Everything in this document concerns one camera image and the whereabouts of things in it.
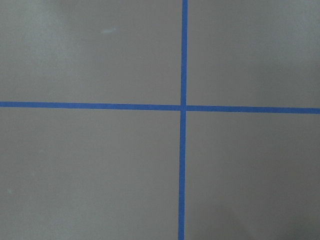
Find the blue tape line lengthwise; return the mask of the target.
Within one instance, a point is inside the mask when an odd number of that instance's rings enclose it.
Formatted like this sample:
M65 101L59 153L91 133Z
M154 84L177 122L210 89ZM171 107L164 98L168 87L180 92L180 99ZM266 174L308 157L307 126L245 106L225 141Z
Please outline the blue tape line lengthwise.
M188 75L188 1L181 5L180 121L178 172L178 240L185 239L186 118Z

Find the blue tape line crosswise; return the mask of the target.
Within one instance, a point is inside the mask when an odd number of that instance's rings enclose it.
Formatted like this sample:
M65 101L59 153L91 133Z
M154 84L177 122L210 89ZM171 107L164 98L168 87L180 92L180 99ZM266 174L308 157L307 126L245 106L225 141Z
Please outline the blue tape line crosswise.
M186 111L221 113L273 113L318 115L319 108L309 107L263 107L263 106L213 106L172 104L124 104L124 103L79 103L79 102L32 102L1 101L2 108L46 109L94 109L94 110L139 110L139 111Z

